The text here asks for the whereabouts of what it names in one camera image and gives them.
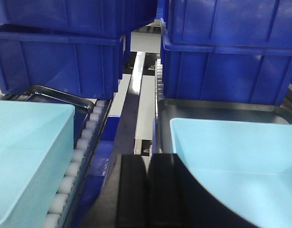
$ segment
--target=gray metal surface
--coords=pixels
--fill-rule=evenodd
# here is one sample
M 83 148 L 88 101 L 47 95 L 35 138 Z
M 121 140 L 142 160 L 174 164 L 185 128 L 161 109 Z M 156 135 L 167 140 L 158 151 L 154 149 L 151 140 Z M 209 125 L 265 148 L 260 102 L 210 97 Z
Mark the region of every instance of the gray metal surface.
M 158 102 L 160 134 L 156 143 L 164 153 L 170 152 L 170 120 L 176 117 L 292 124 L 292 103 L 285 99 L 282 107 L 278 107 L 261 104 L 161 100 Z

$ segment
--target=black metal tray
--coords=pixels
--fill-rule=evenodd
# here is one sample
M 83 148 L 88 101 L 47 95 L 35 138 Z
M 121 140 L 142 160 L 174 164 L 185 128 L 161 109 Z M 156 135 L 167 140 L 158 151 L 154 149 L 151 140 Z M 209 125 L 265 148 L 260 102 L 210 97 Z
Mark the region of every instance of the black metal tray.
M 74 145 L 76 145 L 85 123 L 93 110 L 93 102 L 78 96 L 66 94 L 55 89 L 35 85 L 30 87 L 23 95 L 9 95 L 6 100 L 30 101 L 57 104 L 71 104 L 75 106 L 74 115 Z
M 292 124 L 292 103 L 287 98 L 281 107 L 262 104 L 161 100 L 158 102 L 159 139 L 156 139 L 156 143 L 159 143 L 164 153 L 170 152 L 170 120 L 176 117 Z

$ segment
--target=metal rail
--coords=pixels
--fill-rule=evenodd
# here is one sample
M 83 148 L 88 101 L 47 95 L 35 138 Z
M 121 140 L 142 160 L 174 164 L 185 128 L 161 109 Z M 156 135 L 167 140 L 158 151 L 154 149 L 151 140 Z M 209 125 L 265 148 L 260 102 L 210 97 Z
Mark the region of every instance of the metal rail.
M 121 155 L 134 153 L 135 131 L 145 56 L 145 52 L 137 52 L 107 174 L 103 183 L 103 190 L 82 222 L 80 226 L 82 228 L 115 227 Z

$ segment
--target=light blue tray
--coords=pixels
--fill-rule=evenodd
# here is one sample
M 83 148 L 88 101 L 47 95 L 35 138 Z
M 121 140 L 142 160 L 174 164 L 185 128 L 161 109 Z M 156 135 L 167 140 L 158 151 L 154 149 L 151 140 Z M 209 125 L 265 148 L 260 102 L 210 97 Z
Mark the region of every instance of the light blue tray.
M 175 118 L 172 151 L 247 221 L 292 228 L 292 125 Z
M 0 101 L 0 228 L 39 228 L 73 156 L 69 104 Z

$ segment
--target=blue plastic crate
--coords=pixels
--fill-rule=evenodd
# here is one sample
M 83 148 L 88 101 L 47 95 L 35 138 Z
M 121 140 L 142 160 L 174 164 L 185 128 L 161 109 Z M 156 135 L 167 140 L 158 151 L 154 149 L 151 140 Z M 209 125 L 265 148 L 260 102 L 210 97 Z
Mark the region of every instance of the blue plastic crate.
M 0 0 L 0 23 L 116 38 L 154 21 L 157 0 Z
M 292 0 L 169 0 L 173 43 L 292 48 Z
M 172 44 L 161 24 L 167 98 L 280 105 L 292 49 Z
M 158 0 L 155 19 L 164 19 L 164 4 L 165 0 Z
M 0 87 L 21 94 L 42 85 L 84 98 L 113 99 L 123 37 L 97 38 L 0 25 Z

